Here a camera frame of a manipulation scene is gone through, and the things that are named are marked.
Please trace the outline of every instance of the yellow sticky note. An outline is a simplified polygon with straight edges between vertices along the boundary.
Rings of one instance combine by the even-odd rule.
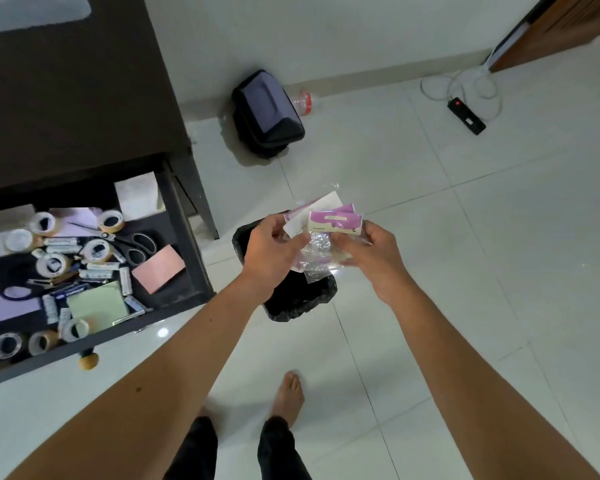
[[[89,333],[109,328],[129,314],[117,281],[72,295],[66,302],[73,318],[89,324]]]

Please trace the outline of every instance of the open drawer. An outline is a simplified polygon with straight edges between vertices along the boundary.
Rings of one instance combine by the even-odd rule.
[[[166,153],[64,175],[62,179],[55,181],[1,190],[0,210],[26,204],[33,204],[36,211],[67,207],[120,209],[114,183],[150,171],[153,171],[156,176],[166,211],[127,222],[121,234],[144,232],[153,238],[159,250],[168,244],[172,245],[184,260],[186,270],[177,274],[153,294],[149,294],[132,277],[133,296],[145,306],[152,308],[152,311],[91,333],[74,342],[65,343],[60,340],[55,348],[40,355],[32,356],[27,350],[12,359],[0,361],[0,382],[69,355],[88,355],[94,347],[103,342],[131,331],[141,330],[154,322],[202,305],[213,297],[214,291],[183,211],[184,202],[180,200],[179,192],[176,192],[179,183],[171,170],[169,155]],[[5,286],[7,281],[13,283],[13,274],[9,271],[14,267],[22,265],[24,268],[34,269],[35,262],[36,258],[28,253],[0,257],[0,287]],[[39,310],[0,321],[0,335],[16,332],[30,337],[37,331],[56,328],[57,324],[47,324],[47,316],[42,305]]]

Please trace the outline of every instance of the black pants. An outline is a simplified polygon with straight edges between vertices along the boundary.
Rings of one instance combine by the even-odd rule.
[[[213,480],[218,437],[208,417],[196,418],[176,453],[165,480]],[[264,423],[258,445],[262,480],[311,480],[296,451],[287,421],[275,416]]]

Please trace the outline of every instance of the person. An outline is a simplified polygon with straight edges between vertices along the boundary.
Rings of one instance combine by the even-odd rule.
[[[217,438],[199,412],[250,316],[308,242],[306,235],[279,241],[283,224],[282,215],[264,218],[252,231],[240,275],[9,479],[213,478]],[[337,233],[333,241],[391,307],[473,478],[600,480],[440,313],[407,272],[395,237],[371,222],[364,229],[371,246]],[[264,480],[310,478],[289,430],[303,400],[298,377],[286,374],[258,446]]]

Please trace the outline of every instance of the black power strip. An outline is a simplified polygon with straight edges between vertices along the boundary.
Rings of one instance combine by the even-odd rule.
[[[447,106],[473,134],[479,135],[487,129],[487,125],[460,98],[451,99]]]

